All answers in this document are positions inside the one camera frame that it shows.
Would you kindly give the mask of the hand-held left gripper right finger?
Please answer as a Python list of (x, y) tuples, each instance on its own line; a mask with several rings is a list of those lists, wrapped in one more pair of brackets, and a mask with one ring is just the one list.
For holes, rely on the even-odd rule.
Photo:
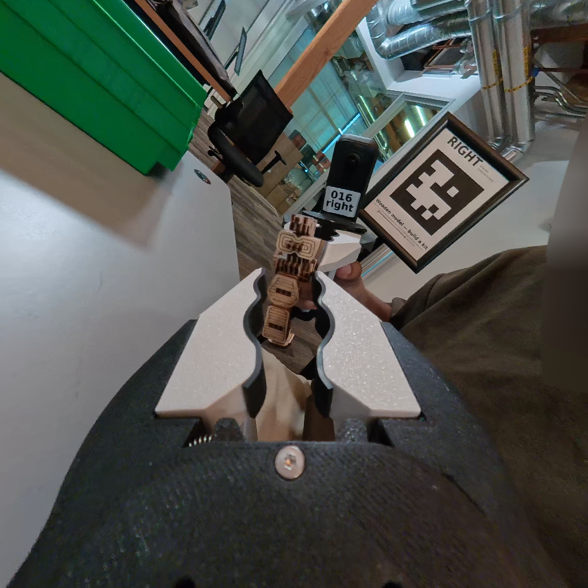
[(386, 327), (323, 272), (313, 277), (315, 328), (321, 337), (313, 377), (322, 416), (341, 427), (349, 419), (414, 419), (421, 407), (393, 350)]

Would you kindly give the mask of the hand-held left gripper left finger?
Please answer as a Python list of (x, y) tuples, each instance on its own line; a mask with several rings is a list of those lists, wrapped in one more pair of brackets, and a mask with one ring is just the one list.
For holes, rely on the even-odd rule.
[(160, 397), (159, 417), (198, 417), (206, 427), (223, 418), (252, 427), (266, 396), (258, 341), (266, 270), (250, 273), (200, 314)]

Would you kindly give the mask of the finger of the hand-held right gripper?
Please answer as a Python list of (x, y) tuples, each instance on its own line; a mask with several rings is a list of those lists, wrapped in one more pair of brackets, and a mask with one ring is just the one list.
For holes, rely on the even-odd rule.
[(329, 273), (355, 262), (361, 251), (360, 233), (336, 232), (326, 242), (320, 260), (320, 271)]

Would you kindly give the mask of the wooden model figure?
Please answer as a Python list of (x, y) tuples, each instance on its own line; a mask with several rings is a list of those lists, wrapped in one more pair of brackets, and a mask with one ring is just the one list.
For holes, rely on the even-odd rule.
[(326, 242), (315, 236), (317, 226), (316, 218), (295, 214), (277, 235), (275, 275), (268, 289), (262, 336), (281, 348), (289, 346), (294, 337), (290, 318), (299, 301), (300, 285), (310, 281), (325, 250)]

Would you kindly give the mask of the grey desk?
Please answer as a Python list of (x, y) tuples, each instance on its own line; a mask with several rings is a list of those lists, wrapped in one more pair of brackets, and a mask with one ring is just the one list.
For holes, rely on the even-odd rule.
[(103, 409), (238, 282), (207, 169), (143, 175), (1, 75), (1, 587)]

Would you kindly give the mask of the person's right hand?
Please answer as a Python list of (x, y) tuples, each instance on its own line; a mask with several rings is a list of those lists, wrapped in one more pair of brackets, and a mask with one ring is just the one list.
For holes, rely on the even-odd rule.
[(334, 282), (383, 322), (390, 322), (391, 305), (372, 294), (364, 285), (359, 261), (342, 266), (334, 274)]

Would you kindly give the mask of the stacked cardboard boxes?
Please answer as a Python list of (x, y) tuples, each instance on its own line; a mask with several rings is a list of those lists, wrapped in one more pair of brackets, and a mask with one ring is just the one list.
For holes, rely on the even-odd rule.
[(284, 180), (300, 162), (305, 144), (306, 140), (298, 130), (293, 130), (289, 135), (283, 133), (266, 157), (261, 169), (264, 183), (259, 192), (276, 210), (286, 199), (286, 191), (282, 186)]

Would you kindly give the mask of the pale cloth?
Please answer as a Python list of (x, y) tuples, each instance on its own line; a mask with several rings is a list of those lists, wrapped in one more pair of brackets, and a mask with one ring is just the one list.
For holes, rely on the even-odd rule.
[(311, 382), (290, 371), (277, 357), (262, 350), (266, 397), (255, 418), (260, 442), (299, 440), (303, 437), (306, 401)]

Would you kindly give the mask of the framed marker sign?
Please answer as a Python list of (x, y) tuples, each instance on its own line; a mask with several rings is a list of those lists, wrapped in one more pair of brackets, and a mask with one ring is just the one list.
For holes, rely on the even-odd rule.
[(447, 112), (369, 189), (359, 218), (417, 274), (528, 181)]

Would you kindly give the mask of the black office chair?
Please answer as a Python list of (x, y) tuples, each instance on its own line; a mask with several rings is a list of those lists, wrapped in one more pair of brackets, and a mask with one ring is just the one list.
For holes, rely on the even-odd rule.
[(208, 155), (223, 167), (215, 174), (224, 183), (237, 176), (250, 186), (262, 187), (265, 173), (287, 163), (274, 145), (292, 118), (259, 70), (239, 97), (217, 108), (208, 128)]

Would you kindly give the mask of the wooden ceiling beam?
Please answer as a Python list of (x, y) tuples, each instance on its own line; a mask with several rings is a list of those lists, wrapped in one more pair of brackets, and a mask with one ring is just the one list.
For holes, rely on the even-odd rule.
[(275, 87), (291, 111), (293, 104), (342, 47), (376, 1), (343, 1)]

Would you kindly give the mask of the silver ventilation pipes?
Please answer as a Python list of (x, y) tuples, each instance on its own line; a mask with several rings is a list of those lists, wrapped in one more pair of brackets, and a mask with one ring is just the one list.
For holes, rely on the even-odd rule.
[(388, 61), (470, 38), (488, 143), (513, 162), (534, 141), (532, 31), (586, 25), (587, 1), (378, 1), (366, 23)]

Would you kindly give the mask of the green plastic bin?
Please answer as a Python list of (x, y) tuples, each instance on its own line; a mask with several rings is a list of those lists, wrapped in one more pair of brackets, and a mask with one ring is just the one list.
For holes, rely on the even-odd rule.
[(177, 167), (206, 97), (125, 1), (1, 1), (1, 72), (143, 174)]

